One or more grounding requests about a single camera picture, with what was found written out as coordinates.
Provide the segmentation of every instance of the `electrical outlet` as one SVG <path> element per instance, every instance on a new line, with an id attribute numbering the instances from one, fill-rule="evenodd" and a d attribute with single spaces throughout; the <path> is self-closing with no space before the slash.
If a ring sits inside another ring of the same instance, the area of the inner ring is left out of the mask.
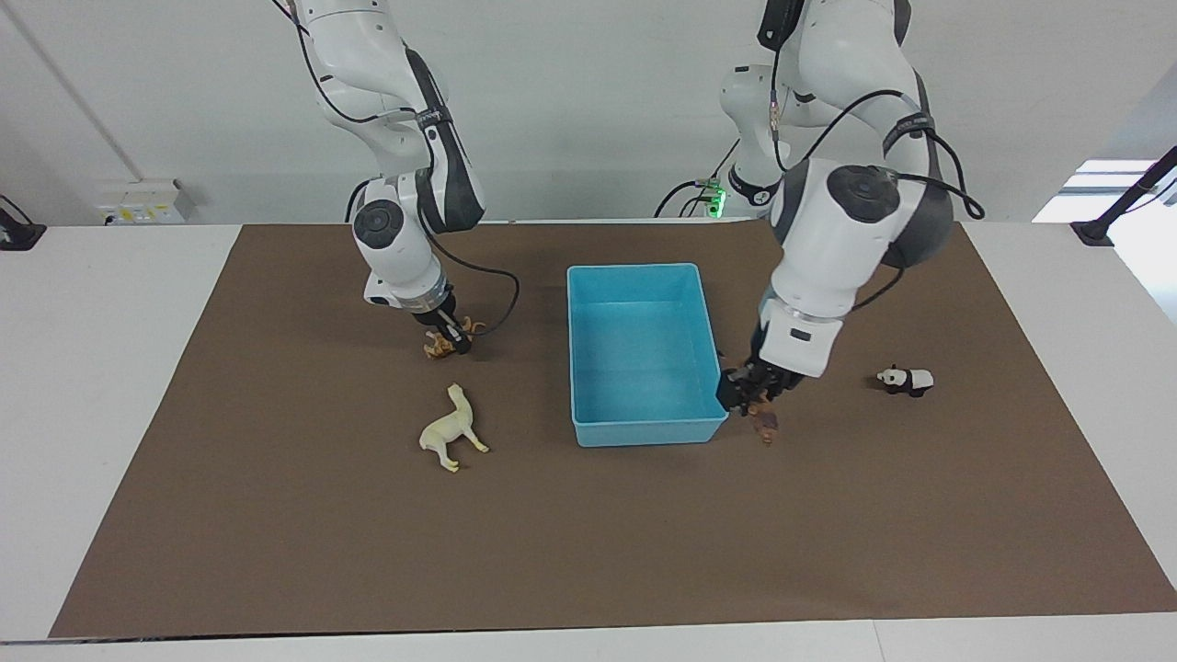
<path id="1" fill-rule="evenodd" d="M 178 225 L 192 219 L 195 205 L 178 181 L 145 179 L 106 187 L 98 213 L 106 225 Z"/>

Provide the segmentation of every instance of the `plastic tray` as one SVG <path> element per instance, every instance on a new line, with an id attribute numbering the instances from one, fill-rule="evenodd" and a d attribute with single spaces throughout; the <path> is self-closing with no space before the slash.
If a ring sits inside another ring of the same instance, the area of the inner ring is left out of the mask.
<path id="1" fill-rule="evenodd" d="M 703 443 L 727 418 L 693 264 L 568 269 L 568 351 L 581 446 Z"/>

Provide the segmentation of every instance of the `beige toy horse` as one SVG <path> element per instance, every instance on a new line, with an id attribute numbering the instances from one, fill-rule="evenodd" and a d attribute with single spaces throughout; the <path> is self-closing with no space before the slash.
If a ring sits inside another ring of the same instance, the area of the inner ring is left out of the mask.
<path id="1" fill-rule="evenodd" d="M 450 399 L 453 400 L 453 406 L 457 408 L 457 411 L 430 423 L 425 428 L 425 431 L 421 432 L 420 444 L 421 450 L 431 450 L 438 454 L 441 466 L 447 471 L 457 472 L 458 462 L 450 459 L 450 455 L 446 454 L 446 444 L 458 437 L 466 437 L 481 452 L 490 452 L 491 449 L 483 445 L 483 442 L 479 442 L 478 436 L 474 435 L 474 410 L 471 409 L 470 400 L 466 399 L 466 393 L 461 390 L 461 386 L 453 384 L 446 392 L 450 393 Z"/>

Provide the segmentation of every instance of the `panda figurine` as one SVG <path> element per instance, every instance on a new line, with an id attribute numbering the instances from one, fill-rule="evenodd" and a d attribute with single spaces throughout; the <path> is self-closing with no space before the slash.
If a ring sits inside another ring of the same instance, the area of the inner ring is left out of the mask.
<path id="1" fill-rule="evenodd" d="M 890 395 L 907 393 L 922 398 L 929 389 L 936 385 L 932 373 L 926 370 L 900 370 L 896 364 L 876 375 Z"/>

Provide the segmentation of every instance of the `brown mat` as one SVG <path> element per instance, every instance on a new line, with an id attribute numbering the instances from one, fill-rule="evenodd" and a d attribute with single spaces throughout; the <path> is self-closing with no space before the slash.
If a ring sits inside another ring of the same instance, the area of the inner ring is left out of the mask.
<path id="1" fill-rule="evenodd" d="M 1177 610 L 964 232 L 856 313 L 764 448 L 577 446 L 565 269 L 694 262 L 744 356 L 779 259 L 763 224 L 487 226 L 525 283 L 476 352 L 421 353 L 360 302 L 344 226 L 251 226 L 94 538 L 54 637 L 485 630 Z M 461 312 L 508 285 L 447 267 Z M 880 270 L 870 286 L 890 273 Z M 870 385 L 935 371 L 923 400 Z M 494 449 L 417 448 L 460 382 Z"/>

